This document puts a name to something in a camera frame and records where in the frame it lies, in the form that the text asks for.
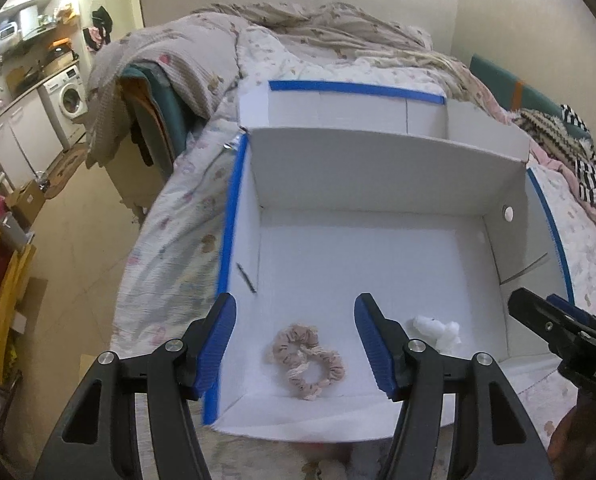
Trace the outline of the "white fluffy soft toy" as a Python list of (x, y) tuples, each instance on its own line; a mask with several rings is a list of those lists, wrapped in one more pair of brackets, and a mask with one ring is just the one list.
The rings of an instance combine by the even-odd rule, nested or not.
[(443, 323), (438, 318), (417, 315), (413, 318), (413, 327), (424, 341), (441, 353), (452, 352), (462, 344), (461, 325), (458, 322)]

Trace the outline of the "pink beige lace scrunchie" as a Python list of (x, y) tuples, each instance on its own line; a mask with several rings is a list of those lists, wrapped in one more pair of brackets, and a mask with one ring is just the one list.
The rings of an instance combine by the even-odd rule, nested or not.
[(340, 353), (321, 345), (319, 329), (313, 325), (295, 323), (280, 330), (273, 339), (271, 356), (284, 370), (292, 391), (304, 401), (315, 401), (347, 374)]

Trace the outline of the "white patterned bed quilt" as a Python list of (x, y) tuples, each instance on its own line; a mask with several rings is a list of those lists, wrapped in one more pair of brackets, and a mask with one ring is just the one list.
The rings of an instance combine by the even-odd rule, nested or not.
[[(259, 84), (240, 81), (225, 93), (207, 124), (194, 138), (187, 136), (185, 152), (153, 203), (126, 260), (116, 302), (111, 347), (122, 356), (153, 350), (208, 310), (219, 272), (227, 174), (238, 143), (235, 92)], [(461, 102), (483, 118), (514, 126), (516, 113), (505, 112), (488, 93), (495, 110)]]

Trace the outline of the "blue white cardboard box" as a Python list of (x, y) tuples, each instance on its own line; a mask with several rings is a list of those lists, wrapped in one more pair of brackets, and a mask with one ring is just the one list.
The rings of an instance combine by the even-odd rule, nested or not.
[[(522, 130), (465, 102), (366, 84), (269, 81), (240, 90), (220, 292), (237, 304), (205, 423), (292, 442), (391, 436), (354, 323), (368, 292), (388, 318), (461, 325), (452, 353), (483, 351), (521, 394), (556, 374), (548, 346), (507, 312), (511, 292), (571, 298), (560, 233)], [(313, 325), (345, 379), (304, 401), (273, 362), (275, 335)]]

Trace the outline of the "black white striped cloth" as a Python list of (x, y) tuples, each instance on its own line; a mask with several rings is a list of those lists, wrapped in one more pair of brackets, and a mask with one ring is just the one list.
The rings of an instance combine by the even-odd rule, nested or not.
[(596, 208), (596, 158), (592, 146), (571, 136), (559, 117), (540, 110), (522, 108), (513, 122), (528, 133), (549, 158), (558, 160), (575, 174), (580, 198)]

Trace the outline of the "brown cardboard box on floor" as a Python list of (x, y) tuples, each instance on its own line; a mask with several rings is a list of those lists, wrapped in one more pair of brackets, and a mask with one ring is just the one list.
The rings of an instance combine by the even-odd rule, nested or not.
[(45, 203), (45, 195), (35, 180), (28, 181), (5, 198), (8, 209), (24, 230), (28, 230)]

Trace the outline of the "brown door mat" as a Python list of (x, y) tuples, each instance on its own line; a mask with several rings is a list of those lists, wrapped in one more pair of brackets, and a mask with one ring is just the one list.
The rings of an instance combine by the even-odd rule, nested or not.
[(66, 184), (74, 176), (75, 171), (80, 167), (87, 157), (87, 146), (85, 143), (77, 143), (64, 153), (54, 168), (52, 168), (46, 179), (44, 196), (51, 200), (58, 196), (66, 187)]

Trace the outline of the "teal orange folded clothes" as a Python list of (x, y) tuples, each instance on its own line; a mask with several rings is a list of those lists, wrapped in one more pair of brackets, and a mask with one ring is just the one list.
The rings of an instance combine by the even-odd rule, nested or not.
[(186, 150), (187, 136), (194, 138), (205, 122), (176, 93), (157, 63), (128, 64), (118, 88), (130, 117), (130, 140), (146, 166), (168, 179), (176, 158)]

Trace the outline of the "teal orange cushion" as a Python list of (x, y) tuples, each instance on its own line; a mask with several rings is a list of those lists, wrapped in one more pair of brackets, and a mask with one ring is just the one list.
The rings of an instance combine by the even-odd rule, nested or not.
[(538, 110), (560, 118), (574, 138), (590, 139), (591, 133), (586, 128), (586, 123), (569, 105), (552, 101), (508, 70), (478, 54), (472, 56), (469, 70), (489, 88), (505, 110)]

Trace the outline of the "white kitchen cabinet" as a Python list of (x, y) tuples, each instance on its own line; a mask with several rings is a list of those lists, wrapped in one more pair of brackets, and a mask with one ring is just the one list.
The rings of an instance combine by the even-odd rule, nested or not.
[(62, 151), (37, 90), (0, 114), (0, 168), (14, 188), (42, 179)]

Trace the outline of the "white washing machine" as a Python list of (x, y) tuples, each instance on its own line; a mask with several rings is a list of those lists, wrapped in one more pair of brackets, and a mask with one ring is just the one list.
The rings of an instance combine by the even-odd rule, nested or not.
[(86, 129), (77, 119), (88, 112), (85, 86), (77, 65), (52, 75), (38, 87), (38, 94), (63, 149), (69, 150), (84, 136)]

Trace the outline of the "beige crumpled blanket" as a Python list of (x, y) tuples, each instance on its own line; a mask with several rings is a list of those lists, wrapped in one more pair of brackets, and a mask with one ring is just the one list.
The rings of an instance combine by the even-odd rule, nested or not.
[(119, 77), (132, 63), (156, 64), (202, 119), (238, 82), (268, 79), (386, 84), (497, 107), (467, 66), (433, 50), (419, 27), (385, 22), (343, 2), (214, 4), (129, 32), (95, 55), (87, 83), (89, 165), (107, 165), (128, 133)]

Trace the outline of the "yellow wooden stair frame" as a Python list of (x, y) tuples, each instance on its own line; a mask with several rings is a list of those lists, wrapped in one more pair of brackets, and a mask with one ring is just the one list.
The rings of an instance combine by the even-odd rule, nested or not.
[(13, 249), (7, 263), (7, 269), (0, 284), (0, 387), (5, 385), (5, 368), (7, 364), (7, 344), (10, 330), (23, 334), (25, 327), (16, 327), (14, 324), (23, 324), (23, 315), (17, 310), (18, 302), (23, 298), (28, 284), (28, 271), (36, 254), (33, 244), (25, 244), (21, 250)]

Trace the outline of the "clothes hanging on wall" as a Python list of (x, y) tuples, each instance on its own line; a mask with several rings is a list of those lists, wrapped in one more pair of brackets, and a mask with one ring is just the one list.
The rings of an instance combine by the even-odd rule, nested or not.
[(92, 11), (92, 26), (83, 29), (83, 37), (90, 52), (98, 52), (111, 42), (113, 21), (104, 6)]

